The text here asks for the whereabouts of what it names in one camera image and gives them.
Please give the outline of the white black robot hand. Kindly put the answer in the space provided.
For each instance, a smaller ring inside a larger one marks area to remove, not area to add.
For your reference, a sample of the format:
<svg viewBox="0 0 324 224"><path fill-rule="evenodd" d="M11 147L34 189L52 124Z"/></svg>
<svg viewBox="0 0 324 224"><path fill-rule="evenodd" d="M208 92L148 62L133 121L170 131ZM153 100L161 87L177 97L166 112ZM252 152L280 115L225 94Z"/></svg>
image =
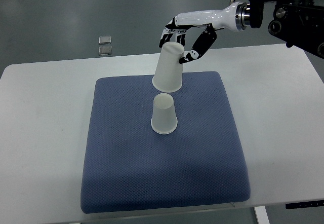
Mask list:
<svg viewBox="0 0 324 224"><path fill-rule="evenodd" d="M241 31L250 24L250 7L247 3L234 2L222 10L205 10L181 13L176 15L164 28L159 47L175 36L175 41L185 45L185 36L191 28L201 28L203 32L192 45L191 50L182 58L179 63L187 63L200 59L217 39L216 31L228 29Z"/></svg>

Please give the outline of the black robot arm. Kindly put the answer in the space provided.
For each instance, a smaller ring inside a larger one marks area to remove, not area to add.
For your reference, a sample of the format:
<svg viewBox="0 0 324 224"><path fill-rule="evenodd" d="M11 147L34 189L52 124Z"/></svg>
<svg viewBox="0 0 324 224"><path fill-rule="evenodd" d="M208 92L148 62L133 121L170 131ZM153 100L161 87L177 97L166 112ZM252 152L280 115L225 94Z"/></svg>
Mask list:
<svg viewBox="0 0 324 224"><path fill-rule="evenodd" d="M248 0L238 6L236 22L240 28L261 27L264 4L275 2L273 20L268 32L288 48L296 46L319 58L323 58L323 7L314 0Z"/></svg>

